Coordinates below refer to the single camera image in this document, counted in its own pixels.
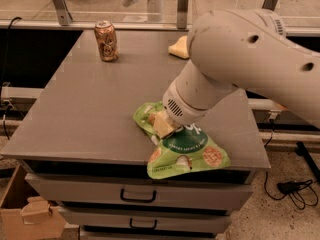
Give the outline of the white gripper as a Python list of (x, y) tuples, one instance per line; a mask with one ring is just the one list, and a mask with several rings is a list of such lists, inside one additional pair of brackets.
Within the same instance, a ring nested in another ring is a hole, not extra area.
[(213, 107), (214, 90), (211, 85), (179, 84), (174, 80), (163, 95), (165, 110), (155, 114), (153, 129), (164, 138), (180, 125), (192, 124)]

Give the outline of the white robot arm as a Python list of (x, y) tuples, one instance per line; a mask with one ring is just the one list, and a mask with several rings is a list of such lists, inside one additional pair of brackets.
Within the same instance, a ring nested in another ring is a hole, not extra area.
[(286, 38), (283, 21), (266, 9), (216, 10), (187, 36), (189, 61), (163, 95), (153, 128), (164, 138), (192, 124), (242, 88), (320, 127), (320, 54)]

